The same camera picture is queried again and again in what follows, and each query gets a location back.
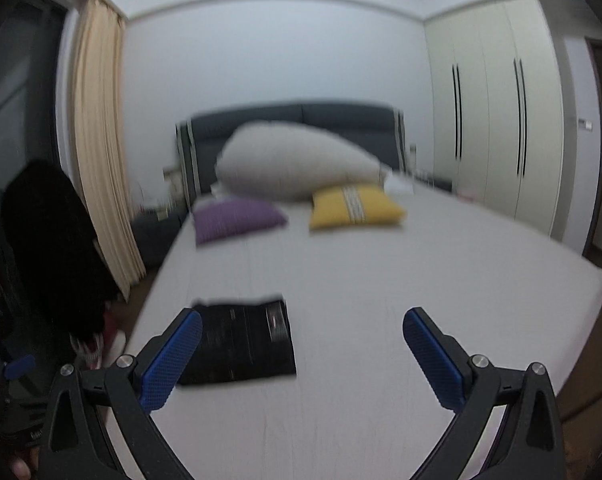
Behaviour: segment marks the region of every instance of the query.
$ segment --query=beige curtain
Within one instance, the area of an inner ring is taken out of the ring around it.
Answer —
[[[99,246],[127,299],[146,269],[130,228],[130,196],[121,132],[123,19],[88,0],[76,47],[73,119],[81,186]]]

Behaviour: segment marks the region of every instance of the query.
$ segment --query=purple pillow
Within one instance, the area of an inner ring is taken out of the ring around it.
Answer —
[[[193,211],[197,245],[287,224],[287,218],[262,200],[228,198]]]

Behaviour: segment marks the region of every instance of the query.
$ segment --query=black jacket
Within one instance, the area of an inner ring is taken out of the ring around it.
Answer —
[[[69,178],[47,162],[31,162],[8,185],[1,214],[33,305],[79,339],[103,331],[105,301],[120,291]]]

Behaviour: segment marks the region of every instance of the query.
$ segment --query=bed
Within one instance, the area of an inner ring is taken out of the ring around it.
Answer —
[[[223,146],[250,121],[286,121],[323,128],[359,145],[387,167],[405,170],[405,130],[400,110],[348,102],[285,103],[213,112],[177,124],[188,206],[210,192],[217,180],[215,164]]]
[[[397,113],[386,111],[385,133],[375,135],[400,137]],[[190,122],[194,133],[197,120]],[[398,170],[404,145],[399,139],[388,159]],[[191,197],[197,203],[210,200],[203,175]],[[395,200],[408,215],[393,228],[311,234],[311,204],[281,204],[286,228],[196,248],[193,223],[185,222],[127,351],[136,354],[196,299],[282,294],[297,362],[293,378],[178,386],[153,413],[194,478],[409,478],[452,419],[403,340],[403,314],[416,305],[469,354],[511,368],[543,362],[561,388],[602,304],[601,270],[440,191],[416,186]],[[499,414],[466,478],[480,468]],[[107,426],[128,475],[142,478],[113,417]]]

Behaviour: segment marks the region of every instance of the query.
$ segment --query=nightstand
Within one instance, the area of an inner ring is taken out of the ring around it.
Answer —
[[[142,211],[130,226],[146,268],[159,267],[179,234],[188,209],[177,207],[168,211]]]

